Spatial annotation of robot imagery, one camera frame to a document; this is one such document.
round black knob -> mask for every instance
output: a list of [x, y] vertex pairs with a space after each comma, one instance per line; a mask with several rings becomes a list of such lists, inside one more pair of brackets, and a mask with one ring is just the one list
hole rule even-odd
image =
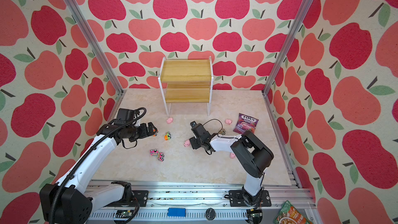
[[212, 208], [208, 208], [206, 210], [206, 219], [207, 220], [214, 220], [216, 218], [216, 211]]

pink apple print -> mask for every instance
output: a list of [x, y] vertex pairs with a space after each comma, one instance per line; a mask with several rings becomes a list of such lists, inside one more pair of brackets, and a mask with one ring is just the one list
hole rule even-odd
[[120, 0], [88, 0], [91, 13], [101, 20], [123, 20], [126, 8]]
[[183, 19], [188, 6], [185, 0], [153, 0], [153, 11], [161, 19]]
[[160, 38], [160, 46], [167, 52], [185, 52], [189, 48], [189, 41], [186, 35], [181, 32], [168, 32]]
[[222, 32], [213, 40], [213, 48], [217, 51], [235, 52], [242, 46], [242, 38], [236, 32]]
[[130, 52], [137, 51], [137, 43], [134, 39], [126, 33], [115, 34], [112, 33], [106, 38], [107, 46], [114, 52]]

robotic arm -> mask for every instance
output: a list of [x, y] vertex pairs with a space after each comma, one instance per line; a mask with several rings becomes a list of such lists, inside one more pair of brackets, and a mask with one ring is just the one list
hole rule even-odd
[[145, 108], [119, 109], [116, 119], [99, 129], [94, 141], [76, 164], [55, 184], [46, 184], [41, 189], [39, 195], [46, 221], [50, 224], [83, 224], [92, 211], [112, 202], [125, 205], [134, 203], [131, 184], [126, 182], [115, 181], [88, 194], [85, 194], [85, 191], [109, 153], [120, 143], [125, 146], [123, 138], [137, 142], [138, 139], [156, 135], [158, 130], [152, 122], [149, 122], [148, 126], [145, 123], [140, 124], [140, 118], [146, 111]]
[[[242, 191], [233, 192], [234, 194], [230, 191], [229, 198], [235, 198], [236, 203], [243, 200], [247, 206], [258, 207], [262, 200], [263, 188], [261, 183], [264, 178], [264, 171], [274, 158], [272, 151], [250, 131], [237, 136], [219, 136], [217, 133], [210, 134], [202, 124], [197, 124], [195, 121], [191, 122], [190, 125], [194, 137], [190, 138], [189, 141], [193, 149], [203, 147], [206, 152], [226, 151], [235, 153], [247, 175]], [[249, 152], [248, 149], [253, 147], [254, 150]]]

apple wallpaper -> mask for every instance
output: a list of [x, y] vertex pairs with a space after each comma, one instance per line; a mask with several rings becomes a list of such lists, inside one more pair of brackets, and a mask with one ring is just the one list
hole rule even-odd
[[[116, 58], [123, 87], [159, 88], [163, 57], [211, 57], [214, 89], [261, 90], [302, 0], [76, 1], [93, 32], [105, 33], [98, 41], [108, 58]], [[320, 11], [317, 0], [306, 28]], [[74, 40], [87, 46], [77, 40], [78, 31]], [[290, 59], [297, 57], [295, 45]]]
[[324, 224], [398, 223], [398, 0], [314, 2], [268, 92], [274, 117]]
[[63, 0], [0, 5], [0, 223], [42, 224], [38, 192], [91, 144], [117, 95]]

black cable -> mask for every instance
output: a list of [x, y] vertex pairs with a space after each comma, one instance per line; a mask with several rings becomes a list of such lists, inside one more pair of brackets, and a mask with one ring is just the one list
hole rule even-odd
[[118, 126], [117, 128], [115, 128], [114, 130], [112, 130], [111, 132], [109, 132], [108, 134], [104, 135], [102, 138], [100, 138], [92, 147], [90, 147], [90, 149], [87, 150], [87, 152], [84, 153], [84, 155], [81, 157], [81, 159], [76, 163], [76, 165], [73, 167], [73, 169], [69, 172], [69, 174], [65, 177], [65, 179], [63, 180], [63, 182], [59, 185], [57, 191], [54, 194], [54, 197], [52, 198], [52, 203], [51, 203], [51, 208], [50, 208], [50, 212], [49, 212], [49, 224], [54, 224], [55, 223], [55, 210], [57, 208], [57, 203], [61, 197], [61, 193], [64, 191], [65, 189], [65, 185], [68, 183], [69, 180], [71, 180], [74, 176], [74, 174], [76, 173], [77, 169], [80, 167], [80, 165], [82, 165], [83, 161], [88, 157], [88, 155], [90, 155], [90, 153], [97, 149], [97, 146], [104, 141], [106, 138], [112, 136], [113, 134], [115, 134], [117, 131], [119, 131], [120, 129], [126, 127], [127, 125], [132, 124], [133, 122], [136, 122], [137, 120], [139, 120], [140, 118], [142, 118], [146, 113], [147, 113], [147, 109], [145, 107], [140, 107], [138, 109], [136, 109], [135, 111], [140, 111], [143, 110], [144, 112], [139, 115], [138, 117], [126, 122], [125, 124], [122, 124], [121, 126]]

